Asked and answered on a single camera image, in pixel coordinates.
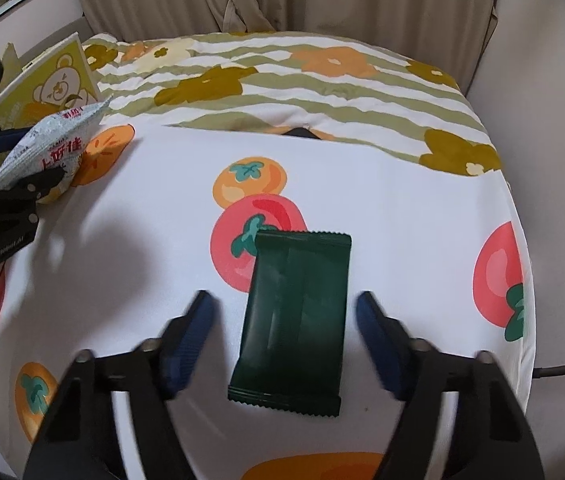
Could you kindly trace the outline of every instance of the dark green packet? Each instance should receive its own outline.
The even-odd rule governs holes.
[[[229,399],[338,416],[351,237],[258,231]]]

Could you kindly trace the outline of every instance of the curtain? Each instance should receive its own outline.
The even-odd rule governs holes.
[[[466,91],[493,32],[495,0],[80,0],[120,40],[300,30],[345,36],[439,67]]]

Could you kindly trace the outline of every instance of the white wall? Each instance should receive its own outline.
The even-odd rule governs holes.
[[[536,283],[536,365],[565,364],[565,0],[499,0],[469,100],[504,160]],[[536,380],[527,415],[549,479],[565,478],[565,378]]]
[[[0,56],[9,42],[21,56],[32,46],[82,16],[78,0],[25,0],[0,17]]]

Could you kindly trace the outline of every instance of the snack bag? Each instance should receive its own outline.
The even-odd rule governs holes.
[[[229,400],[338,416],[351,237],[260,230]]]
[[[0,166],[0,189],[10,189],[26,176],[61,166],[65,176],[40,203],[56,200],[69,188],[85,147],[98,130],[110,101],[43,118],[16,144]]]

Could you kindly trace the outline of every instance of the bear illustration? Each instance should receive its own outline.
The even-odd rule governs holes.
[[[96,98],[81,88],[80,74],[72,67],[73,59],[64,54],[58,59],[57,70],[42,85],[34,90],[34,100],[38,103],[54,105],[58,110],[90,105]]]

